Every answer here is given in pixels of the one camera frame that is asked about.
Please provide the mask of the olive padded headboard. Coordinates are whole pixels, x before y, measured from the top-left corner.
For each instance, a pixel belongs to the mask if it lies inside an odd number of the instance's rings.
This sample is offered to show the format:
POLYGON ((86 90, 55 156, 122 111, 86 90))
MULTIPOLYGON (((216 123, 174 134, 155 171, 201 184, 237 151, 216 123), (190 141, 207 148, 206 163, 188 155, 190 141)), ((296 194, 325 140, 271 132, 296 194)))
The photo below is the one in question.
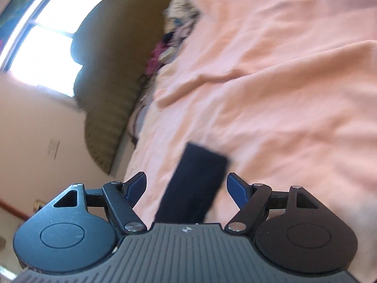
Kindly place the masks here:
POLYGON ((147 63, 164 34, 170 1, 102 0, 74 33, 71 56, 82 67, 74 98, 86 114, 88 152, 107 175, 147 81, 147 63))

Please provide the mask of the bright bedroom window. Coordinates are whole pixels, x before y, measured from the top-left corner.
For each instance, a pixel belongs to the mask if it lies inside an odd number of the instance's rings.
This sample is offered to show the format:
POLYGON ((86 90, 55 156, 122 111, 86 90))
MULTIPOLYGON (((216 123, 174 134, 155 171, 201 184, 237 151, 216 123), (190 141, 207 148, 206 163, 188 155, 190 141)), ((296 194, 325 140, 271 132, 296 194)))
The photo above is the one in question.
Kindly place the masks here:
POLYGON ((10 0, 1 13, 1 71, 47 92, 74 97, 82 65, 71 56, 79 26, 101 0, 10 0))

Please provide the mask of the pink bed sheet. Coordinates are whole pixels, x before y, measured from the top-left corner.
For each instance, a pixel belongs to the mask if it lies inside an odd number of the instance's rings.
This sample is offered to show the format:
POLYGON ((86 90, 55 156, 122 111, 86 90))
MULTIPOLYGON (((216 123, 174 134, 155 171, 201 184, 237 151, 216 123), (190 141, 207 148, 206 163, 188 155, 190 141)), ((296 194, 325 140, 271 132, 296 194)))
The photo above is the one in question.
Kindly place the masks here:
POLYGON ((301 185, 376 232, 376 0, 194 0, 201 16, 156 80, 127 175, 150 224, 185 144, 275 190, 301 185))

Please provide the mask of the grey and navy sweater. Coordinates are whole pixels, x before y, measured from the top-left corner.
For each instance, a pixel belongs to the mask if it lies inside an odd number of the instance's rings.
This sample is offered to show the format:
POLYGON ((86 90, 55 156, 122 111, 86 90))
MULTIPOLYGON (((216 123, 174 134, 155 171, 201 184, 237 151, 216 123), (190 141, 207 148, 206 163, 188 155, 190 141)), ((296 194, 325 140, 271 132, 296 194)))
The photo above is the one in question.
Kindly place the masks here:
POLYGON ((228 164, 224 155, 187 143, 154 223, 202 224, 222 186, 228 164))

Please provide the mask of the pile of mixed clothes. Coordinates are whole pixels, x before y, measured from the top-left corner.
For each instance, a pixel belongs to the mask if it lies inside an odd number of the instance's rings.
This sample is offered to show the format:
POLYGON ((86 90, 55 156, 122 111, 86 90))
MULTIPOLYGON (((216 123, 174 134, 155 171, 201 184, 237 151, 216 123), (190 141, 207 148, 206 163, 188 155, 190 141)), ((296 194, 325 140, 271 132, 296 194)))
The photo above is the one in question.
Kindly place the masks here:
POLYGON ((156 76, 163 66, 176 59, 199 17, 200 11, 193 0, 171 0, 164 10, 164 34, 151 52, 141 77, 143 89, 127 124, 127 134, 133 144, 138 142, 146 113, 153 101, 156 76))

